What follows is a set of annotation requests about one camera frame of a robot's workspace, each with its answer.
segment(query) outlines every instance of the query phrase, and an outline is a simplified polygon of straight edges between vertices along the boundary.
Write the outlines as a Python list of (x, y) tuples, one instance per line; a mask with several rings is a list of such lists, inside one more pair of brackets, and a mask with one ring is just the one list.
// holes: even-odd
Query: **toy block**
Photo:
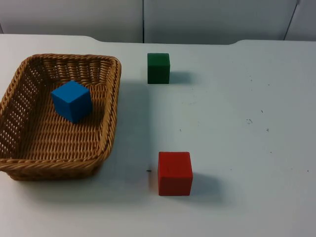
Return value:
[(73, 80), (53, 90), (51, 96), (56, 112), (73, 123), (92, 111), (89, 89)]
[(159, 152), (158, 194), (188, 196), (193, 181), (189, 152)]
[(169, 84), (170, 60), (168, 53), (147, 54), (148, 84)]

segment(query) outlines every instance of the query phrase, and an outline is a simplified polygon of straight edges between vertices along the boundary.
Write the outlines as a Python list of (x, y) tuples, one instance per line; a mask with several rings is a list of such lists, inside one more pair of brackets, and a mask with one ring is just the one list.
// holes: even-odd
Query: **red wooden block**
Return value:
[(188, 196), (192, 180), (189, 152), (159, 152), (158, 193), (160, 196)]

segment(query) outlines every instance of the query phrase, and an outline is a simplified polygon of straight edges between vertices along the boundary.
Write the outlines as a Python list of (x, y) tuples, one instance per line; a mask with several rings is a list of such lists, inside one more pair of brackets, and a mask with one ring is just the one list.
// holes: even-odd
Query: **white table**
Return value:
[[(169, 85), (147, 85), (148, 52), (170, 54)], [(0, 35), (1, 96), (35, 53), (121, 61), (116, 141), (89, 179), (17, 182), (0, 173), (1, 236), (315, 236), (316, 42)], [(159, 151), (191, 153), (190, 197), (157, 195)]]

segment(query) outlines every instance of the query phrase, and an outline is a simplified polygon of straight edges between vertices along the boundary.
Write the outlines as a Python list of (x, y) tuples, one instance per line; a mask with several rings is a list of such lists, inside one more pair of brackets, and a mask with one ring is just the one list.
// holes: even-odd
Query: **green wooden block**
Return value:
[(168, 53), (148, 53), (148, 84), (169, 84), (170, 60)]

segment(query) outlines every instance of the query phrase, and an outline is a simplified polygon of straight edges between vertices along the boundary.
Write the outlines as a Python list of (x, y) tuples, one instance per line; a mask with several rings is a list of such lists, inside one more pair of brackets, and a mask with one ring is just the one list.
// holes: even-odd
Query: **blue wooden block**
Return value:
[(73, 123), (92, 111), (89, 89), (73, 80), (53, 90), (51, 96), (56, 112)]

